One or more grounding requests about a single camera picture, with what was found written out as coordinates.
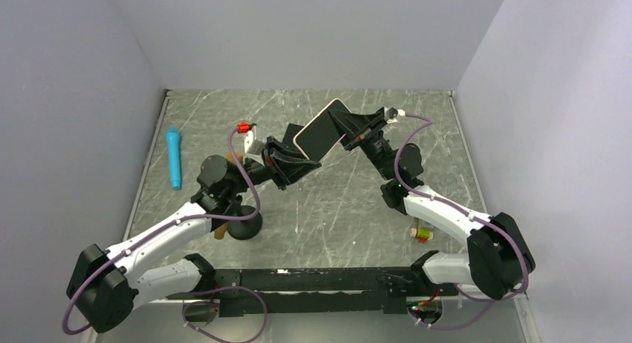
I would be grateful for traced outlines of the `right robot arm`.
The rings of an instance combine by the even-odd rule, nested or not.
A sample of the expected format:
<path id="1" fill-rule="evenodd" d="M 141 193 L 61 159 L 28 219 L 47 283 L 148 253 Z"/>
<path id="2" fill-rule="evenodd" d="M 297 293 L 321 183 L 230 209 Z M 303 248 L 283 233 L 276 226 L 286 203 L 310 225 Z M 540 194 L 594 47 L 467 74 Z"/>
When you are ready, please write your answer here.
<path id="1" fill-rule="evenodd" d="M 411 265 L 412 288 L 429 295 L 443 284 L 470 285 L 486 301 L 523 293 L 535 262 L 516 221 L 507 213 L 490 215 L 471 210 L 422 182 L 419 147 L 406 139 L 393 149 L 382 130 L 405 114 L 384 108 L 370 115 L 333 110 L 329 116 L 344 148 L 360 148 L 387 181 L 381 191 L 391 209 L 427 222 L 465 248 L 461 254 L 424 254 Z"/>

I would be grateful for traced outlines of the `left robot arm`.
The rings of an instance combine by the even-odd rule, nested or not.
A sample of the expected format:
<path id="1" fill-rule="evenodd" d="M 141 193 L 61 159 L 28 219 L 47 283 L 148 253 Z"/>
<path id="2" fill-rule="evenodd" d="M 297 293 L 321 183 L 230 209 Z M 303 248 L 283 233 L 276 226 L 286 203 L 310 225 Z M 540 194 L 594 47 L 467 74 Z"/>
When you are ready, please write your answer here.
<path id="1" fill-rule="evenodd" d="M 286 189 L 321 166 L 273 137 L 266 139 L 260 153 L 261 162 L 240 161 L 233 148 L 226 157 L 207 157 L 197 177 L 199 190 L 173 214 L 106 249 L 85 248 L 66 289 L 70 305 L 63 316 L 64 332 L 82 333 L 69 327 L 74 308 L 87 320 L 87 328 L 105 333 L 153 300 L 181 292 L 208 296 L 215 288 L 216 271 L 200 254 L 161 268 L 154 264 L 223 225 L 234 239 L 252 239 L 263 222 L 256 186 L 270 180 Z"/>

